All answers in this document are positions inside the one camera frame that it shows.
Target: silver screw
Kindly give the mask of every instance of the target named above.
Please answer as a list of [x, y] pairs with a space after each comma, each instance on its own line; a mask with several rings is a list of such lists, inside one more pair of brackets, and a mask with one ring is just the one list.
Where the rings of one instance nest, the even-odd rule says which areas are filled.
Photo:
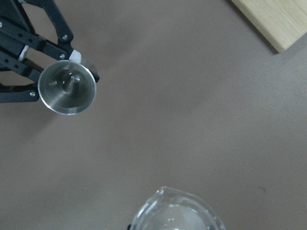
[[68, 38], [67, 34], [64, 34], [62, 38], [63, 38], [63, 40], [65, 40], [65, 41], [66, 41], [66, 40], [67, 40], [67, 38]]

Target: glass beaker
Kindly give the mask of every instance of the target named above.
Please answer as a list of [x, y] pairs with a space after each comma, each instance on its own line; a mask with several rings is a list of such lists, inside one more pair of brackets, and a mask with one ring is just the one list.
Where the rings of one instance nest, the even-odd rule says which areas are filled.
[[131, 230], [225, 230], [225, 226], [197, 196], [161, 187], [134, 217]]

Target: gray surface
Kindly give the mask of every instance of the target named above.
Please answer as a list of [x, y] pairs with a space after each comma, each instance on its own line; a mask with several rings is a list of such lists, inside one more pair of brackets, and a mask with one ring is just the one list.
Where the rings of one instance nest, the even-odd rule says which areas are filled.
[[0, 229], [125, 230], [162, 185], [306, 229], [306, 36], [277, 55], [225, 0], [56, 3], [102, 78], [76, 116], [0, 104]]

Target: bolt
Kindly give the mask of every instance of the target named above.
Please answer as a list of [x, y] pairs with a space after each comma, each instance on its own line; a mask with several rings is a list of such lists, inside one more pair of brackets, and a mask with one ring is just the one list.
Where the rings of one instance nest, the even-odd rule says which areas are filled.
[[64, 41], [66, 41], [67, 38], [68, 38], [67, 34], [64, 34], [63, 37], [62, 37], [62, 39], [63, 39]]

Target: wooden board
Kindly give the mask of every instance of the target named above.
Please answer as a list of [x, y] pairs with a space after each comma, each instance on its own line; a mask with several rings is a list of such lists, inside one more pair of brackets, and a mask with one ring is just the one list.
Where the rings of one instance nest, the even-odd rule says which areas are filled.
[[232, 2], [280, 53], [307, 32], [307, 0]]

